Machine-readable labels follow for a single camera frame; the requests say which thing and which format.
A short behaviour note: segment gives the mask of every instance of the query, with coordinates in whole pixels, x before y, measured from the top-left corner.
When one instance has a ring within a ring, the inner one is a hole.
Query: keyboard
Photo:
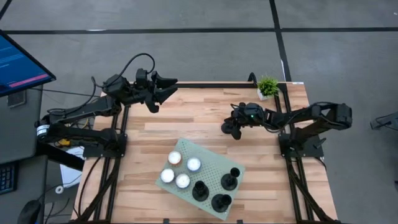
[[[17,189],[17,163],[0,164],[0,195]]]

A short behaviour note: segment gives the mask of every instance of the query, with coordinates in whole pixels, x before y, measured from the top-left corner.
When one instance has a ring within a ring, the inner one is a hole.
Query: wooden tabletop
[[[287,88],[292,110],[308,106],[303,84],[287,83]],[[282,94],[280,98],[284,109]],[[255,88],[179,88],[156,114],[150,113],[145,105],[132,105],[126,131],[128,144],[121,160],[112,222],[162,223],[164,218],[169,218],[171,223],[223,222],[155,185],[167,154],[173,150],[178,138],[186,138],[246,167],[225,223],[236,223],[239,219],[244,223],[295,223],[286,164],[280,156],[277,135],[262,127],[244,128],[241,140],[236,141],[221,132],[220,126],[232,110],[229,104],[239,102],[255,102],[263,108],[276,110],[273,99],[259,101]],[[94,128],[108,128],[111,120],[97,117]],[[82,209],[98,192],[103,160],[90,176]],[[81,183],[94,161],[88,159],[85,162]],[[303,158],[303,163],[310,193],[326,214],[337,218],[325,168],[313,158]],[[306,218],[303,198],[298,194],[302,216]],[[108,196],[104,198],[102,218],[108,204]]]

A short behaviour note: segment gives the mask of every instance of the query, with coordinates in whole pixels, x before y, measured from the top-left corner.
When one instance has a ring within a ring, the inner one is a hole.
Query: pegboard
[[[181,153],[182,163],[179,166],[171,166],[168,161],[166,161],[163,169],[172,169],[174,171],[175,177],[182,173],[187,174],[190,178],[190,185],[186,189],[180,189],[175,184],[175,180],[169,184],[163,183],[160,179],[160,173],[162,172],[161,170],[159,172],[159,178],[156,180],[155,184],[171,194],[174,194],[193,204],[194,206],[197,206],[198,208],[214,215],[215,217],[226,220],[229,210],[233,204],[236,192],[238,191],[239,185],[243,180],[244,166],[239,165],[236,162],[233,162],[219,154],[209,151],[204,147],[196,145],[187,139],[179,139],[177,145],[175,145],[174,151]],[[199,171],[192,172],[188,170],[187,161],[191,157],[197,157],[201,161],[201,167]],[[234,167],[238,168],[240,171],[240,175],[237,178],[238,186],[231,191],[225,190],[221,186],[221,178],[225,174],[229,174],[230,170]],[[205,183],[210,192],[209,197],[203,202],[198,202],[192,197],[192,189],[196,181],[199,180]],[[213,207],[211,206],[211,200],[216,194],[228,194],[231,196],[232,203],[225,212],[219,213],[213,210]]]

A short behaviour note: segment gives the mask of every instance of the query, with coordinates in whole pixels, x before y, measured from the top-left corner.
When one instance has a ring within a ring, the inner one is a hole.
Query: monitor screen
[[[0,96],[55,80],[54,75],[22,47],[6,34],[0,34]]]

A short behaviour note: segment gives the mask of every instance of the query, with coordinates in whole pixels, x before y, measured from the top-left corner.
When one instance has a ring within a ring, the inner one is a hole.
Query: green plant
[[[258,83],[257,87],[264,96],[274,96],[278,94],[278,80],[271,77],[262,78]]]

